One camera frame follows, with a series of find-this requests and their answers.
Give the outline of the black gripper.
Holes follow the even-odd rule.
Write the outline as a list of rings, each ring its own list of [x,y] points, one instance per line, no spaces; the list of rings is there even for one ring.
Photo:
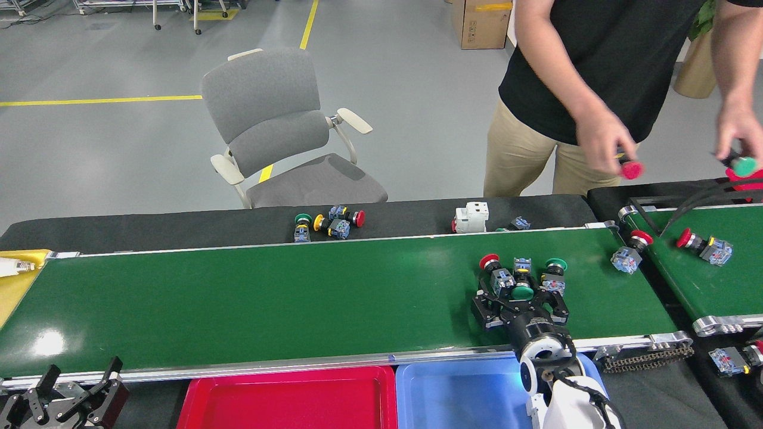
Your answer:
[[[49,399],[55,381],[61,373],[57,365],[50,365],[41,379],[24,394],[12,396],[12,427],[27,428],[81,428],[85,420],[95,427],[112,427],[130,396],[122,383],[120,371],[123,362],[115,356],[109,363],[101,381],[80,394],[76,400],[76,412],[68,420],[58,421],[48,415],[44,400]]]
[[[473,314],[484,329],[504,326],[517,358],[570,358],[569,309],[558,290],[539,290],[531,301],[513,300],[509,271],[479,278]]]

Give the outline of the person's right hand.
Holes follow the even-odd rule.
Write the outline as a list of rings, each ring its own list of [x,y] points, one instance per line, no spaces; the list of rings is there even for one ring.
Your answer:
[[[621,164],[618,151],[627,159],[637,162],[637,144],[619,117],[608,107],[584,108],[572,115],[576,124],[578,146],[590,168],[600,173],[619,176]]]

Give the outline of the person's left hand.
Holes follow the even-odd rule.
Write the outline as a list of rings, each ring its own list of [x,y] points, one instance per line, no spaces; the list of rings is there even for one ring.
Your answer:
[[[742,155],[761,163],[762,127],[752,111],[752,105],[742,101],[723,101],[717,117],[717,160],[724,160],[730,155],[732,143],[737,139],[741,143]]]

